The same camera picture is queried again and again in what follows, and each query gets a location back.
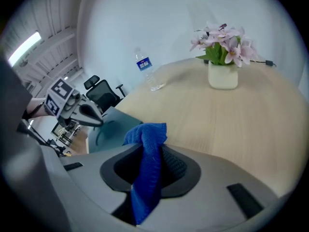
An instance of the potted plant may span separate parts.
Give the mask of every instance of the potted plant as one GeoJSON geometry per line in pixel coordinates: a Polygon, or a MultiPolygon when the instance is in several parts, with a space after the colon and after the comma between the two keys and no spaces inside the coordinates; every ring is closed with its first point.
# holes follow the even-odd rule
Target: potted plant
{"type": "Polygon", "coordinates": [[[252,40],[245,37],[243,27],[240,30],[228,28],[226,24],[211,25],[196,30],[202,32],[191,41],[195,47],[204,49],[205,55],[197,58],[208,60],[208,81],[215,89],[235,89],[238,85],[238,67],[250,64],[257,54],[252,40]]]}

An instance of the flower vase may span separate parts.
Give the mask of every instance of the flower vase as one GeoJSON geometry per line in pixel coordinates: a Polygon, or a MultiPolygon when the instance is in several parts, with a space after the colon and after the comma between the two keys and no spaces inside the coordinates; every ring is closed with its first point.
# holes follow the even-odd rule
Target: flower vase
{"type": "Polygon", "coordinates": [[[215,89],[235,89],[238,85],[238,67],[233,65],[214,65],[208,63],[208,81],[215,89]]]}

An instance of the fluorescent light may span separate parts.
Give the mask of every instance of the fluorescent light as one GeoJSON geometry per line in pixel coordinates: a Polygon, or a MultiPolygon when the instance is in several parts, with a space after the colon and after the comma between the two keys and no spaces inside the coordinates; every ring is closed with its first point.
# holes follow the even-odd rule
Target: fluorescent light
{"type": "Polygon", "coordinates": [[[15,63],[20,59],[20,57],[27,52],[36,42],[41,39],[38,32],[32,34],[25,42],[23,42],[20,47],[9,58],[9,64],[13,67],[15,63]]]}

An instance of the bottle label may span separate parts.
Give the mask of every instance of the bottle label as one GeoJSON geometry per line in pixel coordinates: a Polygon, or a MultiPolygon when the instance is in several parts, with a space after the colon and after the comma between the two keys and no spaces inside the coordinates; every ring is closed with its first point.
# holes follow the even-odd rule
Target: bottle label
{"type": "Polygon", "coordinates": [[[144,58],[143,60],[137,62],[137,66],[139,67],[140,71],[146,70],[147,68],[151,67],[152,64],[149,58],[144,58]]]}

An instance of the wooden table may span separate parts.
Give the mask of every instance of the wooden table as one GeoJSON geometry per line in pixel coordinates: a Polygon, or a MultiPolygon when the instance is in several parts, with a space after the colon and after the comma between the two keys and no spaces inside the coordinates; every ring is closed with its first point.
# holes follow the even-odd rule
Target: wooden table
{"type": "Polygon", "coordinates": [[[166,144],[219,156],[248,171],[278,196],[293,189],[308,158],[309,108],[277,70],[252,63],[239,70],[235,90],[215,90],[208,66],[186,59],[155,73],[116,108],[146,122],[166,122],[166,144]]]}

